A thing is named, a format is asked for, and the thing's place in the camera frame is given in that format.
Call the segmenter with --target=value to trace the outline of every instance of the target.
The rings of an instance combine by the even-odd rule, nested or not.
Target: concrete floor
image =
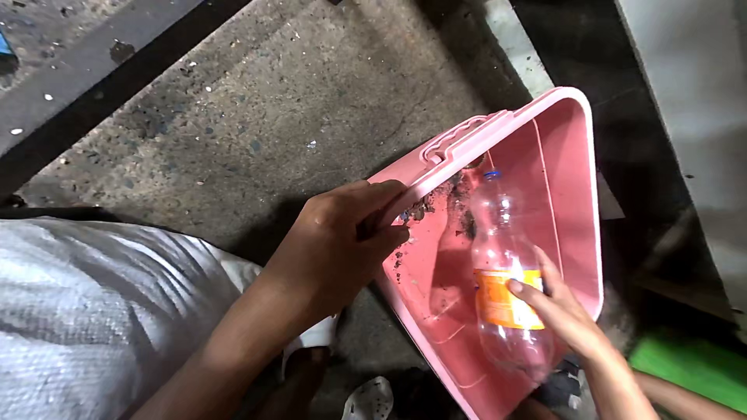
[[[475,114],[517,108],[466,3],[251,2],[36,175],[32,206],[101,206],[265,263],[303,202]],[[364,290],[314,418],[376,374],[426,365]]]
[[[0,3],[0,31],[18,56],[18,68],[0,74],[0,99],[30,74],[76,44],[128,0],[16,0]]]

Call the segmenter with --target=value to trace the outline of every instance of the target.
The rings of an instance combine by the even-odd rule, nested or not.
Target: plastic bottle
[[[533,245],[521,231],[517,200],[490,170],[475,188],[470,208],[477,228],[472,262],[480,341],[496,365],[524,371],[535,382],[550,371],[553,336],[534,310],[506,287],[515,279],[542,290]]]

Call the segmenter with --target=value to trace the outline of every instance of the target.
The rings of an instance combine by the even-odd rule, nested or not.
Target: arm
[[[745,420],[747,416],[669,381],[642,372],[633,374],[646,396],[682,420]]]
[[[625,358],[612,346],[563,282],[555,264],[536,248],[547,295],[511,280],[509,290],[529,303],[582,360],[599,416],[604,420],[658,419]]]
[[[409,237],[389,226],[370,238],[362,221],[405,189],[358,181],[311,198],[257,280],[203,348],[134,419],[227,419],[257,374],[290,340],[353,301]]]

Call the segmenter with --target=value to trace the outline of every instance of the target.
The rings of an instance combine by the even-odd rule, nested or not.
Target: black dirt
[[[122,64],[135,54],[135,47],[132,44],[114,41],[114,45],[109,50],[109,57],[114,63]]]

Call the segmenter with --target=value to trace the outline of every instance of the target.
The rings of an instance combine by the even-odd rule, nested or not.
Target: orange bottle label
[[[477,290],[477,310],[482,319],[491,324],[524,330],[543,330],[545,325],[526,302],[514,296],[506,283],[515,279],[542,290],[539,270],[524,270],[524,278],[516,278],[509,271],[475,270],[480,288]]]

